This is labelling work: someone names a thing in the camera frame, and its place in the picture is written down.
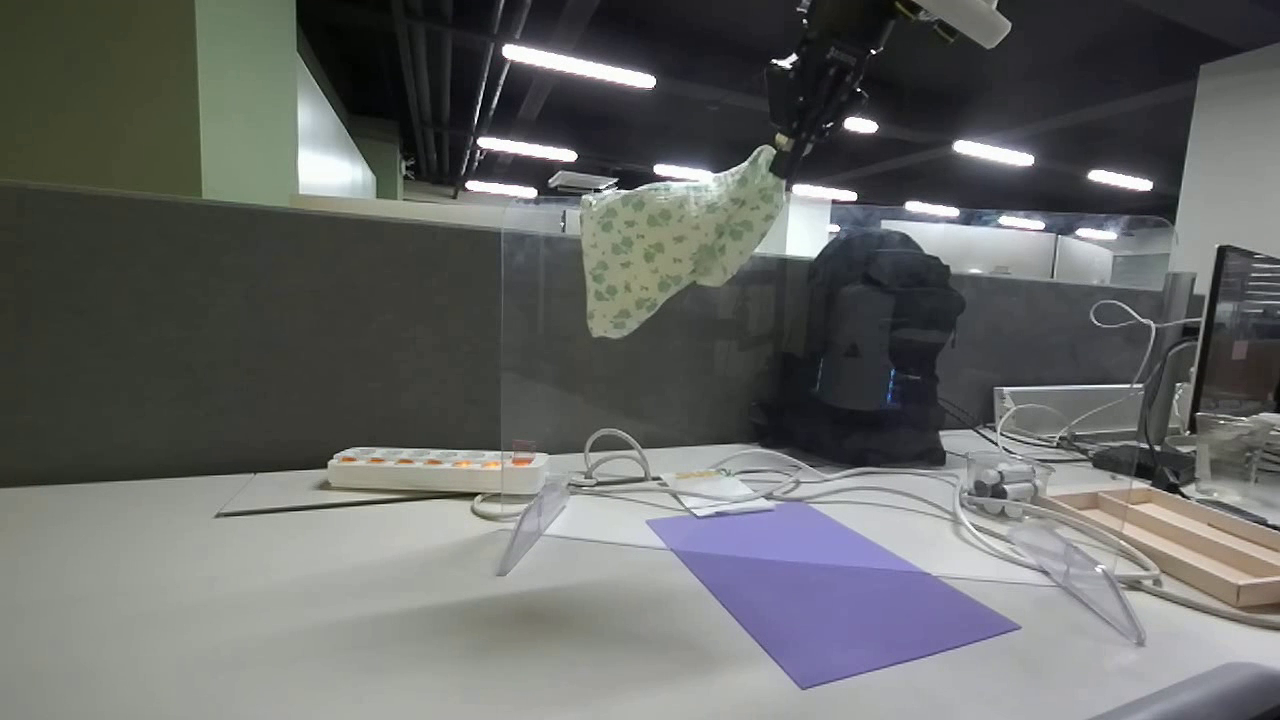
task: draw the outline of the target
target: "fluorescent light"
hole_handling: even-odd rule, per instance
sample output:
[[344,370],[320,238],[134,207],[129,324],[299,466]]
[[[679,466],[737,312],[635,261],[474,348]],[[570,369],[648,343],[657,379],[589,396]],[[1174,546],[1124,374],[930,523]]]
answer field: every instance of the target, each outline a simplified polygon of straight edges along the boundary
[[956,203],[925,203],[925,201],[906,201],[903,203],[912,214],[941,214],[941,218],[959,218]]
[[843,132],[852,135],[876,135],[881,125],[873,115],[843,115]]
[[563,173],[563,167],[546,181],[546,186],[555,186],[555,191],[600,191],[600,186],[613,186],[613,185],[616,185],[616,176]]
[[796,67],[796,52],[793,56],[774,56],[774,60],[767,60],[771,67]]
[[714,173],[691,167],[691,162],[653,162],[653,176],[666,176],[666,181],[714,181]]
[[600,81],[600,82],[624,82],[624,86],[657,86],[653,72],[630,72],[619,65],[594,65],[582,56],[561,56],[561,52],[545,52],[545,46],[526,46],[526,42],[504,42],[504,60],[512,65],[526,65],[526,67],[545,67],[545,72],[561,72],[561,75],[582,75],[582,81]]
[[998,222],[998,228],[1023,228],[1023,233],[1045,233],[1045,218],[1038,218],[1038,214],[998,214],[996,222]]
[[979,139],[956,139],[952,152],[956,152],[956,154],[985,158],[985,162],[1008,162],[1008,167],[1031,167],[1031,162],[1036,162],[1031,152],[998,148],[998,142],[979,142]]
[[793,197],[854,203],[854,191],[852,191],[852,186],[828,186],[828,185],[793,185]]
[[466,191],[474,191],[474,197],[514,197],[514,201],[535,201],[535,186],[526,186],[526,185],[466,181]]
[[1124,186],[1124,191],[1153,191],[1154,181],[1147,176],[1124,176],[1124,173],[1107,173],[1107,167],[1090,167],[1088,185],[1107,185],[1107,186]]
[[498,154],[531,154],[531,158],[546,158],[546,162],[577,162],[570,148],[555,148],[555,142],[526,142],[526,139],[508,139],[508,135],[481,135],[474,139],[485,152],[498,152]]
[[1114,242],[1119,233],[1114,228],[1074,228],[1079,238],[1094,238],[1094,242]]

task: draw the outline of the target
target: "purple sheet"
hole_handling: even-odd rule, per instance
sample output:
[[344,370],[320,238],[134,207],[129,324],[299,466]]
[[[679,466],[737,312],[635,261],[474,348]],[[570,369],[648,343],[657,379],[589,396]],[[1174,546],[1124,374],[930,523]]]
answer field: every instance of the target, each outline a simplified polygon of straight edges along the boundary
[[796,681],[817,689],[1017,633],[817,509],[653,521],[653,532]]

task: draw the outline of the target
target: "white power strip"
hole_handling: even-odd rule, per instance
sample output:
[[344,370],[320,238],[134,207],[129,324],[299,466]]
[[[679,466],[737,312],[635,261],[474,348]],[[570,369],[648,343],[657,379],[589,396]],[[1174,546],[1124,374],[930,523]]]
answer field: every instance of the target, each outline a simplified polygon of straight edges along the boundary
[[357,492],[504,492],[531,497],[546,472],[545,451],[473,449],[344,449],[326,459],[326,486]]

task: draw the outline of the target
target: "computer monitor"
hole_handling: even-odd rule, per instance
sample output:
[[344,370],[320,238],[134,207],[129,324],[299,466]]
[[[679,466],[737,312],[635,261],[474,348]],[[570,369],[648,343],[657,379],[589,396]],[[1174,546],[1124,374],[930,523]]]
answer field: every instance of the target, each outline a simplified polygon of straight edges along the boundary
[[1280,412],[1280,257],[1219,242],[1198,324],[1198,412]]

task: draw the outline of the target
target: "floral cloth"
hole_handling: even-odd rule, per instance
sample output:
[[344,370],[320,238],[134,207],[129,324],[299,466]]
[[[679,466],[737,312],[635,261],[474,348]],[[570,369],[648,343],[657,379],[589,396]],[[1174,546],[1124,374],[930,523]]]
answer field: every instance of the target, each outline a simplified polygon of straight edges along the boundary
[[630,334],[679,287],[726,285],[783,207],[767,173],[774,148],[754,148],[711,181],[644,185],[582,197],[582,275],[593,334]]

